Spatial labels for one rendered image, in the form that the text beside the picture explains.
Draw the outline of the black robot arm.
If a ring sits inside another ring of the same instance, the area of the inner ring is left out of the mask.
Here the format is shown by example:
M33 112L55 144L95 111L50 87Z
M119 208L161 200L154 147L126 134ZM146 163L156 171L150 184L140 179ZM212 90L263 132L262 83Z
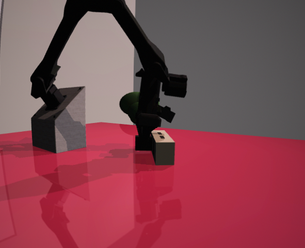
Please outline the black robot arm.
M61 52L80 19L90 12L111 13L136 48L143 66L136 73L141 77L140 92L160 93L184 98L187 93L187 76L168 73L163 53L152 43L126 5L125 0L67 0L63 18L42 60L30 77L31 95L40 98L47 105L46 111L56 110L65 100L53 84L61 66L57 65Z

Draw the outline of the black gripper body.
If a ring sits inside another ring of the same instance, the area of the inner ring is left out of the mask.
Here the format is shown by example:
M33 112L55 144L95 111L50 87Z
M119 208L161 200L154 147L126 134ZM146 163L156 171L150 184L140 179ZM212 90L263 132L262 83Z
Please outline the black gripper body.
M139 93L138 110L135 115L136 124L161 127L161 118L152 114L156 102L160 101L159 94Z

